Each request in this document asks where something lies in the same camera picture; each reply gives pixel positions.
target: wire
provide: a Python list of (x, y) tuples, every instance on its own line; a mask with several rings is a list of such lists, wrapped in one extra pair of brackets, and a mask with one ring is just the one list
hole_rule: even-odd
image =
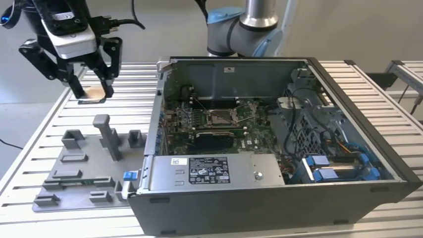
[(125, 25), (125, 24), (133, 24), (138, 26), (142, 30), (145, 29), (143, 25), (138, 21), (134, 21), (131, 19), (117, 20), (115, 26)]
[(401, 96), (398, 97), (397, 103), (401, 102), (401, 99), (402, 99), (402, 96), (404, 96), (404, 94), (405, 94), (405, 92), (406, 92), (408, 87), (409, 87), (409, 85), (406, 85), (406, 87), (405, 87), (405, 89), (404, 89), (404, 91), (402, 91), (402, 94), (401, 94)]
[(344, 149), (345, 152), (352, 153), (350, 150), (340, 143), (337, 142), (338, 146)]
[(340, 145), (340, 147), (341, 147), (348, 153), (350, 153), (350, 150), (348, 150), (348, 148), (346, 148), (340, 142), (337, 142), (337, 144)]
[(409, 112), (410, 115), (414, 113), (416, 108), (417, 108), (417, 104), (414, 104), (414, 105), (412, 106), (412, 109), (410, 109), (410, 112)]
[(21, 148), (19, 146), (17, 146), (17, 145), (13, 145), (13, 144), (9, 144), (9, 143), (6, 143), (3, 140), (1, 140), (0, 139), (0, 142), (3, 144), (3, 145), (7, 145), (7, 146), (10, 146), (10, 147), (14, 147), (15, 149), (23, 149), (23, 148)]
[(290, 152), (288, 151), (288, 147), (286, 147), (288, 139), (289, 139), (289, 136), (290, 136), (292, 131), (293, 131), (294, 118), (296, 118), (296, 108), (294, 108), (294, 103), (293, 103), (293, 100), (292, 100), (292, 118), (290, 118), (290, 124), (289, 124), (289, 128), (288, 128), (288, 133), (286, 133), (286, 135), (285, 135), (285, 137), (284, 137), (284, 141), (282, 141), (282, 149), (284, 149), (284, 151), (288, 153), (288, 155), (289, 155), (293, 159), (298, 160), (298, 158), (296, 157), (294, 152), (290, 153)]
[(194, 0), (194, 1), (196, 1), (197, 5), (200, 7), (201, 13), (202, 13), (204, 18), (205, 18), (205, 23), (206, 23), (206, 19), (209, 17), (209, 14), (208, 14), (206, 8), (205, 8), (205, 1), (206, 0)]
[(131, 12), (131, 17), (134, 20), (134, 25), (137, 25), (142, 30), (145, 30), (143, 25), (139, 23), (138, 18), (137, 18), (137, 14), (134, 12), (134, 0), (130, 0), (130, 12)]
[(354, 147), (358, 148), (358, 149), (364, 152), (364, 154), (368, 156), (368, 150), (365, 149), (364, 146), (361, 146), (361, 145), (358, 145), (358, 144), (356, 144), (356, 143), (353, 143), (353, 142), (344, 144), (344, 146), (345, 146), (345, 147), (348, 147), (348, 146), (354, 146)]

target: motherboard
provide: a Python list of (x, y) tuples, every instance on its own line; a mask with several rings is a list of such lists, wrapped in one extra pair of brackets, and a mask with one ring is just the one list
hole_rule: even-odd
[(169, 155), (281, 154), (258, 99), (200, 100), (166, 104), (165, 134)]

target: power supply label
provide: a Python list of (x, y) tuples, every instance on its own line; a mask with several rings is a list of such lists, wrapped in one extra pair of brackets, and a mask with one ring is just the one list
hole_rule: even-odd
[(189, 158), (189, 183), (230, 183), (226, 157)]

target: slotted table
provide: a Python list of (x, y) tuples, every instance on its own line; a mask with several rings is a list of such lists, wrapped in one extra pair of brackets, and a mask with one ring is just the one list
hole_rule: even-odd
[[(423, 179), (423, 127), (356, 65), (320, 62), (416, 175)], [(97, 84), (91, 71), (79, 73), (81, 84)], [(146, 132), (156, 87), (154, 63), (122, 64), (114, 95), (103, 104), (78, 105), (66, 89), (23, 150), (0, 181), (0, 236), (5, 237), (145, 237), (129, 207), (33, 213), (31, 201), (61, 150), (67, 129), (98, 134), (90, 126), (95, 114), (110, 115), (118, 133)], [(354, 225), (285, 229), (193, 238), (257, 237), (417, 237), (423, 234), (423, 187), (401, 202), (380, 205)]]

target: orange wire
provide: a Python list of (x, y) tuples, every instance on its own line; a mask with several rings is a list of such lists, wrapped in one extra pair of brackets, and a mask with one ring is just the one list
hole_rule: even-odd
[(348, 148), (340, 142), (337, 142), (337, 144), (340, 145), (340, 147), (344, 149), (345, 152), (352, 153), (350, 150), (348, 150)]

